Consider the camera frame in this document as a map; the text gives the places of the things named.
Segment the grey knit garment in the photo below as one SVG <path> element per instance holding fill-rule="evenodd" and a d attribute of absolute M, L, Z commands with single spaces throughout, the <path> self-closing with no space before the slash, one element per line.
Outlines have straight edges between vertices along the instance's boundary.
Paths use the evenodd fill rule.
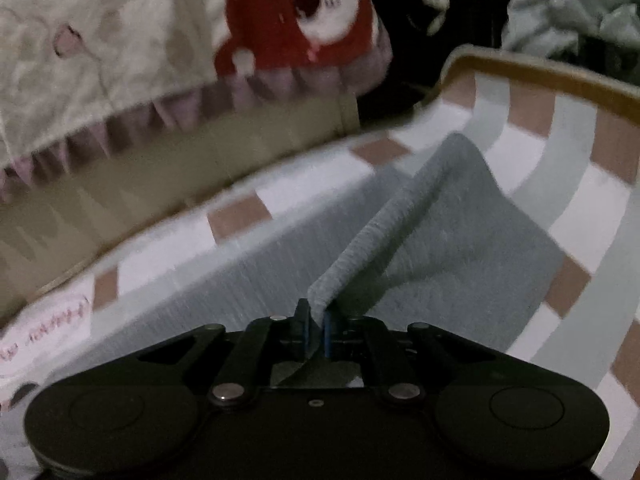
<path fill-rule="evenodd" d="M 219 323 L 291 314 L 423 321 L 506 351 L 544 299 L 563 253 L 498 188 L 482 153 L 447 136 L 413 176 L 393 167 L 328 200 L 262 224 L 200 257 L 196 280 L 164 300 L 134 294 L 134 318 L 54 373 L 73 375 Z"/>

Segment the pile of dark clothes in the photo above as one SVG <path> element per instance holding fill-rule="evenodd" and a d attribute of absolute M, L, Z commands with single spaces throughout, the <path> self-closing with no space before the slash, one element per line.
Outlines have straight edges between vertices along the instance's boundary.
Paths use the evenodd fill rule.
<path fill-rule="evenodd" d="M 639 81 L 639 0 L 372 0 L 390 36 L 384 80 L 357 100 L 363 127 L 412 113 L 453 50 L 551 58 Z"/>

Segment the checkered fabric storage box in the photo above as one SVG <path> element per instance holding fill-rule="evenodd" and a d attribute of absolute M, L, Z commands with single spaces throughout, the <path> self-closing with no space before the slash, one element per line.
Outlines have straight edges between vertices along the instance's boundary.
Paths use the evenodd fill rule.
<path fill-rule="evenodd" d="M 1 474 L 38 474 L 27 403 L 82 350 L 134 318 L 134 294 L 164 300 L 221 263 L 221 248 L 393 167 L 413 176 L 460 133 L 498 188 L 563 253 L 533 317 L 506 350 L 592 387 L 611 429 L 594 464 L 639 474 L 639 91 L 524 55 L 461 49 L 442 94 L 387 131 L 299 155 L 138 236 L 29 307 L 1 339 Z"/>

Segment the white quilt with red bears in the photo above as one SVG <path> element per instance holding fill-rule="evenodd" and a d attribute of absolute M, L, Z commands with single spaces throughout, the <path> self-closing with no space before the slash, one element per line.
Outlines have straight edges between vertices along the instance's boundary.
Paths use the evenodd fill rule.
<path fill-rule="evenodd" d="M 361 94 L 372 0 L 1 0 L 1 198 L 229 110 Z"/>

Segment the beige bed frame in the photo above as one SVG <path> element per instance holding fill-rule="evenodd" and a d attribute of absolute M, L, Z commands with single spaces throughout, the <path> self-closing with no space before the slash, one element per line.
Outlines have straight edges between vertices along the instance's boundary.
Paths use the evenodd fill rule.
<path fill-rule="evenodd" d="M 269 104 L 153 133 L 1 206 L 1 318 L 137 232 L 282 158 L 351 136 L 353 96 Z"/>

